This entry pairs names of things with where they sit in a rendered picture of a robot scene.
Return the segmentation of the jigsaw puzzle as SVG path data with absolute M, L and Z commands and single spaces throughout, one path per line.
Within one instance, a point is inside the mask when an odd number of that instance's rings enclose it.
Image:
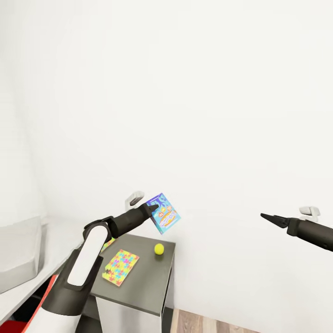
M 110 271 L 107 274 L 103 273 L 103 278 L 120 286 L 138 259 L 138 256 L 120 250 L 120 252 L 117 253 L 117 255 L 105 267 L 105 270 Z
M 101 253 L 111 244 L 111 243 L 113 243 L 114 242 L 114 238 L 112 238 L 112 240 L 111 241 L 109 241 L 109 242 L 107 242 L 107 243 L 105 243 L 104 244 L 104 246 L 103 246 L 103 248 L 102 248 L 102 250 L 101 250 Z

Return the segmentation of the tennis ball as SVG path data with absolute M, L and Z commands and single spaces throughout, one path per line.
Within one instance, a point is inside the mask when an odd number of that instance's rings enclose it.
M 156 252 L 156 254 L 158 255 L 161 255 L 164 251 L 164 247 L 162 244 L 157 244 L 155 247 L 154 247 L 154 251 Z

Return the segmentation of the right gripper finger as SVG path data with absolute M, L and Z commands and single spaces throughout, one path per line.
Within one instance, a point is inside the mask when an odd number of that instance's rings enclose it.
M 277 226 L 279 226 L 280 228 L 286 228 L 288 227 L 290 218 L 283 218 L 283 217 L 279 217 L 279 216 L 271 216 L 265 213 L 260 213 L 260 216 L 265 218 L 266 220 L 276 224 Z

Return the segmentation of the board game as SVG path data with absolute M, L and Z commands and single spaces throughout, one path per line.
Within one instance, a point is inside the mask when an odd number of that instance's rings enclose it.
M 159 207 L 152 212 L 152 217 L 150 217 L 150 219 L 161 234 L 164 234 L 177 221 L 181 220 L 181 216 L 169 203 L 168 199 L 164 196 L 163 193 L 153 197 L 146 203 L 148 206 L 156 204 L 159 205 Z

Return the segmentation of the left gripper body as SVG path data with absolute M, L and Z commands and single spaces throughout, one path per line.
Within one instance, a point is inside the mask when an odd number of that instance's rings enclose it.
M 152 217 L 152 212 L 150 211 L 147 203 L 143 203 L 136 209 L 132 209 L 127 211 L 126 213 L 122 214 L 126 217 L 129 222 L 129 231 L 135 229 L 136 227 L 140 226 L 144 221 L 146 221 L 149 217 Z M 126 234 L 129 234 L 126 232 Z

